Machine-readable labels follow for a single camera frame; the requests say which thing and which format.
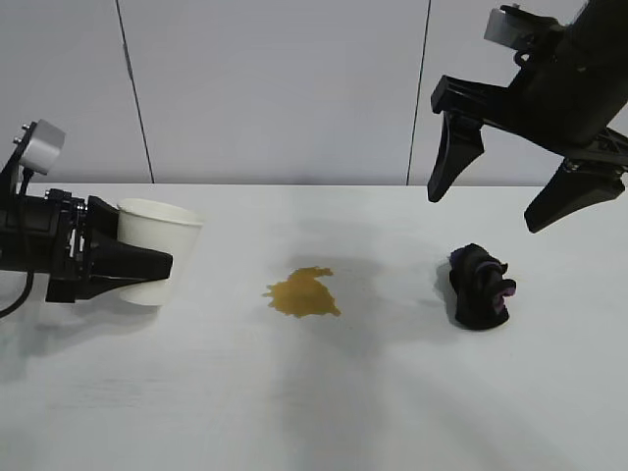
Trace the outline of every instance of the paper cup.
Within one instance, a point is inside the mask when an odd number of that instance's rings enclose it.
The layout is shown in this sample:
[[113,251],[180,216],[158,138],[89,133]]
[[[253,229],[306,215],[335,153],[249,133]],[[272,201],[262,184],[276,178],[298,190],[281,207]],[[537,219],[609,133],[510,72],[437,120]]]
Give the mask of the paper cup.
[[182,277],[203,219],[196,213],[171,204],[147,199],[123,199],[118,203],[118,240],[137,247],[151,248],[173,256],[168,280],[121,288],[124,301],[145,306],[167,303]]

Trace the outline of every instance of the white table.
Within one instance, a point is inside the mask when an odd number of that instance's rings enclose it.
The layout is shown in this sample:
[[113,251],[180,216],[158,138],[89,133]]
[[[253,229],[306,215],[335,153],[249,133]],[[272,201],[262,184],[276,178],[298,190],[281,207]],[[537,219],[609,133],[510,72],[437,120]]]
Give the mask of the white table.
[[[41,279],[0,323],[3,470],[628,469],[628,197],[530,235],[536,188],[66,189],[208,223],[160,312],[44,304]],[[471,241],[519,284],[485,333],[447,317],[445,258]],[[267,307],[314,265],[338,318]],[[2,280],[6,303],[22,279]]]

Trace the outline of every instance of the black cable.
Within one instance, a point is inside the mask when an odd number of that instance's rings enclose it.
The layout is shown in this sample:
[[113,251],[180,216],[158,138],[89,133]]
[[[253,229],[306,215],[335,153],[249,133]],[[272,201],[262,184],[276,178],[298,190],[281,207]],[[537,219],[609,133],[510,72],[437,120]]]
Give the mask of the black cable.
[[[30,179],[34,171],[31,169],[24,169],[22,175],[22,185],[20,186],[20,192],[18,193],[18,234],[22,238],[22,242],[24,244],[24,253],[26,257],[26,262],[29,267],[32,267],[32,263],[30,263],[30,242],[28,241],[28,236],[26,235],[25,228],[25,214],[24,214],[24,203],[26,199],[26,189],[28,188],[28,184],[30,183]],[[18,310],[22,305],[26,302],[28,297],[30,296],[30,292],[32,291],[32,284],[34,282],[35,272],[33,268],[28,268],[26,272],[26,283],[24,285],[24,289],[22,290],[22,294],[20,297],[16,299],[13,304],[10,306],[0,310],[0,319],[7,317],[9,314],[12,314],[16,310]]]

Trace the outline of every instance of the robotic arm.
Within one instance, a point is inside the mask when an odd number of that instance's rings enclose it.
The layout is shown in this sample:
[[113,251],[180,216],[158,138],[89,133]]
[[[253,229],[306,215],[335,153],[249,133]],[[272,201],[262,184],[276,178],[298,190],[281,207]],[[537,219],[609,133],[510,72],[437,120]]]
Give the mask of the robotic arm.
[[[118,210],[102,199],[83,199],[61,189],[26,195],[35,172],[46,175],[65,134],[40,120],[23,126],[15,152],[0,173],[0,270],[26,272],[25,289],[0,319],[28,297],[34,273],[50,275],[46,301],[90,299],[113,288],[165,280],[173,257],[117,241]],[[17,192],[18,175],[23,181]]]
[[564,158],[525,212],[531,232],[619,196],[628,138],[607,125],[628,102],[628,1],[591,0],[569,26],[502,6],[491,12],[485,38],[514,49],[521,70],[508,87],[441,78],[432,94],[444,122],[430,201],[484,152],[483,125]]

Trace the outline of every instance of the coffee stain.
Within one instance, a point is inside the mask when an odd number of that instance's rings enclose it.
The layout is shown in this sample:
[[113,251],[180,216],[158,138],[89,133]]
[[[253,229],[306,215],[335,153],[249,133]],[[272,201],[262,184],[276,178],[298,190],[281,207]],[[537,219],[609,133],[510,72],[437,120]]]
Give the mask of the coffee stain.
[[268,285],[270,292],[264,296],[273,298],[268,306],[297,318],[310,314],[317,316],[334,314],[338,317],[340,311],[336,307],[336,300],[327,287],[317,280],[333,274],[329,268],[299,268],[286,281]]

